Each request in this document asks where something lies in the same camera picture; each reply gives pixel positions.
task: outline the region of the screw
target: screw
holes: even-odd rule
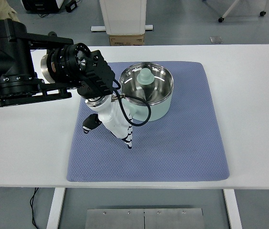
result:
[[[80,63],[81,63],[82,66],[85,66],[86,65],[86,60],[83,59]]]

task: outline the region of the blue placemat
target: blue placemat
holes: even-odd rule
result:
[[[133,127],[132,149],[103,125],[84,134],[82,122],[93,113],[80,102],[67,180],[214,181],[229,170],[207,78],[200,63],[156,62],[174,80],[168,113]],[[132,62],[110,63],[119,78]]]

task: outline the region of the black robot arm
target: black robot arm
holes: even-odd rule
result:
[[[47,49],[38,79],[31,50]],[[113,93],[114,72],[100,51],[72,39],[27,33],[25,25],[0,20],[0,107],[70,98],[77,88],[84,98]]]

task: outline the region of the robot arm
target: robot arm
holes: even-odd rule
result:
[[[35,49],[47,49],[41,69],[49,83],[34,72],[30,50]],[[113,82],[115,74],[100,51],[91,52],[67,38],[27,33],[19,22],[0,20],[0,107],[70,98],[68,90],[77,89],[87,106],[98,113],[94,121],[84,122],[85,133],[103,123],[131,148],[132,125],[136,124],[123,108]]]

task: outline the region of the gray floor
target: gray floor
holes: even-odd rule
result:
[[[253,7],[249,2],[256,1]],[[90,26],[103,26],[97,0],[82,0],[72,13],[61,12],[40,18],[27,13],[20,0],[8,0],[27,26],[28,32],[47,34],[55,31],[88,46],[108,46],[106,33],[91,33]],[[226,17],[217,20],[233,0],[148,0],[146,45],[211,44],[209,36],[221,36],[224,44],[269,43],[269,0],[241,0]],[[259,12],[266,9],[265,17]],[[46,227],[53,188],[42,188],[35,199],[36,221]],[[0,228],[34,228],[29,200],[33,188],[0,187]],[[269,228],[269,190],[236,190],[244,229]],[[60,228],[84,228],[88,208],[108,207],[203,207],[206,228],[228,228],[223,195],[220,190],[144,190],[144,189],[68,189]]]

